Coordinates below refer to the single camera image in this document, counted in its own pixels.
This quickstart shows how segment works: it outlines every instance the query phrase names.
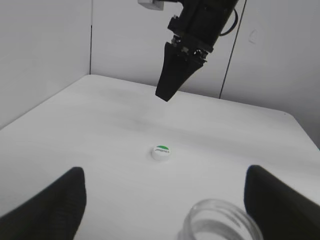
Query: black cable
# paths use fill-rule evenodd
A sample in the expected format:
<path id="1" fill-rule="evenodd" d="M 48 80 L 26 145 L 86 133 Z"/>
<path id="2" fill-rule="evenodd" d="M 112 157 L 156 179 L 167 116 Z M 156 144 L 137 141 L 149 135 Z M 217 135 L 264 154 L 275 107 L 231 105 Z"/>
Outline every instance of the black cable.
<path id="1" fill-rule="evenodd" d="M 228 35 L 229 33 L 231 33 L 236 28 L 236 26 L 238 24 L 239 16 L 238 16 L 237 10 L 236 9 L 233 9 L 233 10 L 234 10 L 234 14 L 235 14 L 234 22 L 233 22 L 232 26 L 230 27 L 230 29 L 228 31 L 220 34 L 220 37 Z"/>
<path id="2" fill-rule="evenodd" d="M 235 39 L 234 39 L 234 43 L 233 43 L 233 46 L 232 46 L 232 50 L 231 50 L 231 54 L 230 54 L 228 66 L 226 67 L 226 71 L 225 71 L 225 75 L 224 75 L 224 79 L 223 79 L 223 83 L 222 83 L 222 87 L 221 87 L 219 99 L 221 99 L 221 95 L 222 95 L 222 92 L 223 92 L 224 87 L 225 87 L 225 83 L 226 83 L 226 79 L 227 79 L 227 74 L 228 74 L 228 71 L 229 71 L 229 67 L 230 67 L 232 55 L 234 54 L 234 50 L 235 50 L 235 46 L 236 46 L 236 41 L 237 41 L 237 38 L 238 38 L 238 35 L 239 35 L 239 30 L 240 30 L 240 26 L 241 26 L 242 19 L 243 19 L 243 17 L 244 17 L 246 5 L 247 5 L 247 0 L 245 0 L 244 6 L 243 6 L 243 9 L 242 9 L 242 13 L 241 13 L 240 21 L 239 21 L 239 26 L 238 26 L 238 29 L 237 29 L 236 34 L 235 34 Z"/>

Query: white table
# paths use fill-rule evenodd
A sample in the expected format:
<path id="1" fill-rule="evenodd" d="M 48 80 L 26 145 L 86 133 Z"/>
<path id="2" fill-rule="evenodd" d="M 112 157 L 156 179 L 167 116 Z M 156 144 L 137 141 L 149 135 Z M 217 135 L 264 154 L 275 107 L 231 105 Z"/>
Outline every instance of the white table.
<path id="1" fill-rule="evenodd" d="M 320 204 L 320 152 L 281 111 L 90 75 L 0 131 L 0 215 L 73 166 L 87 207 L 78 240 L 173 240 L 193 204 L 244 207 L 258 164 Z M 172 148 L 167 162 L 151 158 Z"/>

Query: glass jar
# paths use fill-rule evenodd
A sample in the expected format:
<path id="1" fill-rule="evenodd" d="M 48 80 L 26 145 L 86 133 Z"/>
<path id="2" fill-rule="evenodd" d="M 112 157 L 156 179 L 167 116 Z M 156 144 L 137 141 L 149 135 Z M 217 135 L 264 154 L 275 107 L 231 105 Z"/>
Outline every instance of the glass jar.
<path id="1" fill-rule="evenodd" d="M 182 240 L 263 240 L 249 215 L 229 202 L 216 199 L 194 205 L 180 234 Z"/>

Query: jar rim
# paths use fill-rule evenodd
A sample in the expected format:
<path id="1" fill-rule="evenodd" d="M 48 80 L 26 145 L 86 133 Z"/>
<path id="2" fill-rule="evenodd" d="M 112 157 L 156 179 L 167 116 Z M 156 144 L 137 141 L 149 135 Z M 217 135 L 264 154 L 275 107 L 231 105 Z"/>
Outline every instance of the jar rim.
<path id="1" fill-rule="evenodd" d="M 204 199 L 193 205 L 191 210 L 189 211 L 188 215 L 185 218 L 184 221 L 184 227 L 187 226 L 185 234 L 188 235 L 188 238 L 190 240 L 197 240 L 194 233 L 192 232 L 192 218 L 203 210 L 213 210 L 213 209 L 224 209 L 228 212 L 234 214 L 236 216 L 237 220 L 240 221 L 243 226 L 246 228 L 248 233 L 251 235 L 253 240 L 263 240 L 263 235 L 256 224 L 256 222 L 242 209 L 240 209 L 238 206 L 225 201 L 221 199 Z"/>

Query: white wall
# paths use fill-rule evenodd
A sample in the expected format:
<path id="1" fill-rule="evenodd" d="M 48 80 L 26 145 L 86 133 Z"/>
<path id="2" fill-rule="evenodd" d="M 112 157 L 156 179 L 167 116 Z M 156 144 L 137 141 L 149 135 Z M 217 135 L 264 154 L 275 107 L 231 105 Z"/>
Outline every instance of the white wall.
<path id="1" fill-rule="evenodd" d="M 244 0 L 236 9 L 242 12 Z M 182 5 L 165 3 L 164 11 L 148 10 L 137 0 L 94 0 L 92 73 L 133 82 L 156 85 L 160 78 L 164 47 L 173 33 L 167 29 Z M 234 21 L 232 16 L 226 25 Z M 219 38 L 208 63 L 182 87 L 183 91 L 218 97 L 225 76 L 236 31 Z"/>
<path id="2" fill-rule="evenodd" d="M 0 128 L 89 72 L 91 6 L 0 1 Z"/>
<path id="3" fill-rule="evenodd" d="M 248 0 L 222 98 L 286 111 L 320 147 L 319 13 L 319 0 Z"/>

